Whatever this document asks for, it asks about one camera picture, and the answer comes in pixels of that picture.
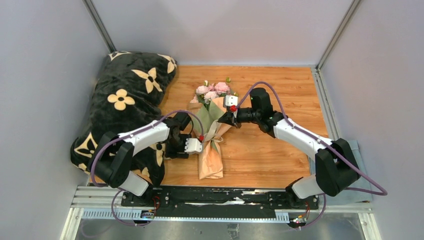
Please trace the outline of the pink fake flower bouquet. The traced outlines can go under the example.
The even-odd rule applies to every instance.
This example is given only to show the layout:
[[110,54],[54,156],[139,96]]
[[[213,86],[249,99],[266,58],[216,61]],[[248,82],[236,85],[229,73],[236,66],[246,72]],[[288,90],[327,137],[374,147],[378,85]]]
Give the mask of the pink fake flower bouquet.
[[227,95],[238,96],[238,93],[231,89],[230,83],[232,82],[230,77],[227,77],[225,81],[210,83],[207,80],[203,81],[203,84],[198,86],[194,93],[193,99],[190,103],[202,103],[208,105],[211,100],[216,98],[225,97]]

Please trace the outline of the green and peach wrapping paper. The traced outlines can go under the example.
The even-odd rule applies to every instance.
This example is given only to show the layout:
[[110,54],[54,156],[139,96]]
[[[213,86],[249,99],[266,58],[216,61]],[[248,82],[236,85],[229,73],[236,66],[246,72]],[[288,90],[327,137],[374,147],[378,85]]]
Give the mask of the green and peach wrapping paper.
[[225,97],[212,99],[209,107],[205,107],[200,102],[187,104],[187,110],[195,114],[203,126],[203,150],[198,155],[198,178],[200,180],[220,179],[224,175],[220,143],[223,141],[223,135],[231,126],[218,122],[218,119],[227,111],[225,101]]

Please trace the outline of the white gold-lettered ribbon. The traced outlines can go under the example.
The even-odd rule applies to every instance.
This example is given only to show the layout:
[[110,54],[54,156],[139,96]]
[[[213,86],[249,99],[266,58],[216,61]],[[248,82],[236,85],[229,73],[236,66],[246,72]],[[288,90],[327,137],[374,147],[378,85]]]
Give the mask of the white gold-lettered ribbon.
[[219,123],[218,120],[214,120],[210,124],[209,128],[207,128],[203,134],[203,142],[202,142],[203,146],[207,145],[208,142],[210,142],[211,140],[213,140],[215,137],[218,136],[218,132],[221,126],[222,126],[222,123]]

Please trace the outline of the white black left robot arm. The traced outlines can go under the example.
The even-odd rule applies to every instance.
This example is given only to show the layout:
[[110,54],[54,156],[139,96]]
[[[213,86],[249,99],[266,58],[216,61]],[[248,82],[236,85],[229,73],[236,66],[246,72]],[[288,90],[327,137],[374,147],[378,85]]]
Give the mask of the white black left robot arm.
[[131,171],[133,157],[158,144],[165,145],[162,155],[168,159],[187,159],[189,155],[201,153],[202,142],[183,133],[192,118],[191,112],[176,110],[129,132],[105,133],[88,162],[92,183],[100,188],[130,192],[140,206],[149,206],[153,193],[148,189],[149,182]]

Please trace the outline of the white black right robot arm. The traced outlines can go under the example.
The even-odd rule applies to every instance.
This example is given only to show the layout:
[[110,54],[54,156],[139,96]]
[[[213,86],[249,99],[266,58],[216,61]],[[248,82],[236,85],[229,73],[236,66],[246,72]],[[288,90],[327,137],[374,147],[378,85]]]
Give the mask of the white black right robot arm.
[[249,97],[251,107],[238,107],[236,96],[226,96],[223,103],[226,112],[218,122],[236,128],[243,123],[256,124],[263,133],[301,150],[315,164],[314,174],[301,177],[285,188],[283,199],[290,208],[298,209],[307,198],[319,194],[335,197],[360,179],[355,170],[358,163],[345,139],[322,137],[296,124],[273,109],[270,95],[262,87],[253,88]]

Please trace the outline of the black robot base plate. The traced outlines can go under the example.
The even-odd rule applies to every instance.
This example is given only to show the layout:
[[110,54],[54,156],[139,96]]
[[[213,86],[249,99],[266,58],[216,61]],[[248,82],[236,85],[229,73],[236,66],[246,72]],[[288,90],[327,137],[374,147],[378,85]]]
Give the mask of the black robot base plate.
[[159,217],[271,219],[277,210],[317,210],[319,200],[277,189],[162,186],[149,187],[142,196],[124,192],[121,206],[157,207]]

